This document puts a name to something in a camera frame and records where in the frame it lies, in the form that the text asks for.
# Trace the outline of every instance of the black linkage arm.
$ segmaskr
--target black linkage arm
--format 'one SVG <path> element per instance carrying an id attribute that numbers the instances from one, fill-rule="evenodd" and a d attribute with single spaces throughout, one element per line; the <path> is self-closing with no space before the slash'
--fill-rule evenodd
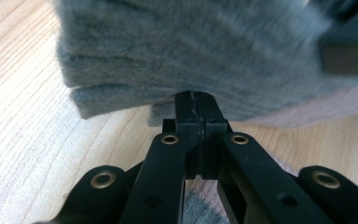
<path id="1" fill-rule="evenodd" d="M 358 187 L 321 166 L 287 174 L 252 136 L 232 132 L 212 95 L 175 97 L 143 162 L 101 166 L 47 223 L 182 223 L 186 179 L 218 180 L 231 223 L 358 223 Z"/>

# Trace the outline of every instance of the folded fabric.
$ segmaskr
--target folded fabric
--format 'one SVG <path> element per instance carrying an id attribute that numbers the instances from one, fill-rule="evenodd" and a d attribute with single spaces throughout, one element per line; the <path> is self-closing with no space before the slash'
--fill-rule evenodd
<path id="1" fill-rule="evenodd" d="M 171 118 L 181 91 L 212 94 L 229 120 L 264 118 L 338 90 L 316 43 L 332 25 L 300 0 L 56 2 L 58 57 L 82 118 L 154 105 Z"/>

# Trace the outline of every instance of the wood grain surface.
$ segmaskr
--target wood grain surface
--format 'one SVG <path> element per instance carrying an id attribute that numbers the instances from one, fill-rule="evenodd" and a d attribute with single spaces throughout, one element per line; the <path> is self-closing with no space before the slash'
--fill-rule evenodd
<path id="1" fill-rule="evenodd" d="M 160 132 L 147 126 L 147 106 L 80 119 L 56 61 L 58 33 L 51 2 L 0 1 L 0 223 L 52 219 L 89 169 L 131 168 Z M 232 126 L 295 170 L 320 164 L 358 184 L 358 115 L 295 130 Z"/>

